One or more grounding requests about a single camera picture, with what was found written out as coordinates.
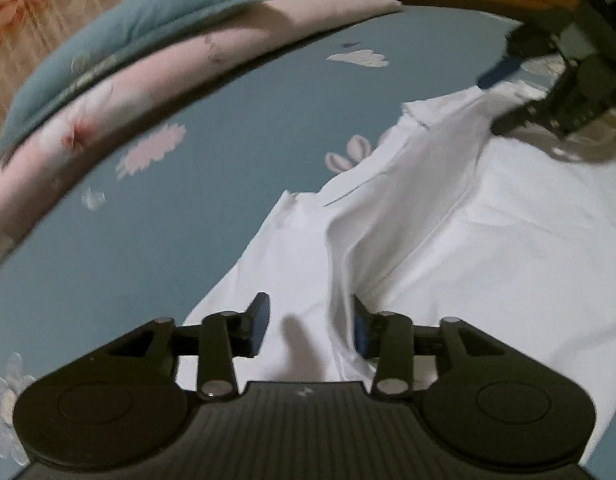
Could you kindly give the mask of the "pink floral folded quilt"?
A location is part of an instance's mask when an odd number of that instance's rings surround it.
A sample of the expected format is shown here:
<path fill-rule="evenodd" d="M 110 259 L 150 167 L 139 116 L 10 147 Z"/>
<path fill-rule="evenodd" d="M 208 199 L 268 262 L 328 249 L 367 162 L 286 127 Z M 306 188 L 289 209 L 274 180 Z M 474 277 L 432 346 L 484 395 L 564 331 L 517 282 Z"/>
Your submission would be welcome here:
<path fill-rule="evenodd" d="M 35 134 L 0 168 L 0 264 L 66 192 L 85 163 L 134 122 L 260 55 L 400 10 L 398 0 L 272 0 L 114 74 L 111 80 L 120 84 L 124 98 L 144 87 L 148 107 L 130 107 L 126 122 L 65 156 L 40 151 L 41 137 Z"/>

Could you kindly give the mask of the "teal pillow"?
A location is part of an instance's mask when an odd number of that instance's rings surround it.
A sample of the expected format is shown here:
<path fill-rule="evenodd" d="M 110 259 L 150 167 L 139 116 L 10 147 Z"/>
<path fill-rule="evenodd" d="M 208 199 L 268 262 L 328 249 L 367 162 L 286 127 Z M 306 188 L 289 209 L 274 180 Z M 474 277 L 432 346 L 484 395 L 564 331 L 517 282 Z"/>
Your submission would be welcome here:
<path fill-rule="evenodd" d="M 270 0 L 122 0 L 67 39 L 15 93 L 0 165 L 77 96 L 139 58 Z"/>

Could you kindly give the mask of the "white long-sleeve shirt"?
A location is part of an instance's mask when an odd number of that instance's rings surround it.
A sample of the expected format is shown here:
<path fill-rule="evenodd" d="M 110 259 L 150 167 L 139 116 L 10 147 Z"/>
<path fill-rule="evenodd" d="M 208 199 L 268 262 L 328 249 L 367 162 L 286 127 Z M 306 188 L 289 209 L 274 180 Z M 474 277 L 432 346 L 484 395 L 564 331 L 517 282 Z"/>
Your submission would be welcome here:
<path fill-rule="evenodd" d="M 491 120 L 529 84 L 404 104 L 357 166 L 284 193 L 227 275 L 187 315 L 270 298 L 238 382 L 370 382 L 352 303 L 419 325 L 462 318 L 585 388 L 593 439 L 616 412 L 616 116 L 558 140 Z"/>

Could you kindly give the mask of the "teal floral bed sheet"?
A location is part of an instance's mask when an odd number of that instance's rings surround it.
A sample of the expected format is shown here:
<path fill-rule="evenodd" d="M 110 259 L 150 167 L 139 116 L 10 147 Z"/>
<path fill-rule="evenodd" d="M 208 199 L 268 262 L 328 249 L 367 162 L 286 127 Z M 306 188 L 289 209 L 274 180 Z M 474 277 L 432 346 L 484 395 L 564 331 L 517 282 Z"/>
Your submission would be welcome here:
<path fill-rule="evenodd" d="M 102 159 L 0 267 L 0 479 L 26 461 L 28 382 L 157 316 L 187 322 L 284 193 L 360 164 L 404 104 L 475 88 L 510 27 L 410 6 L 250 65 Z M 540 96 L 559 71 L 531 62 L 511 84 Z M 586 460 L 616 479 L 616 412 Z"/>

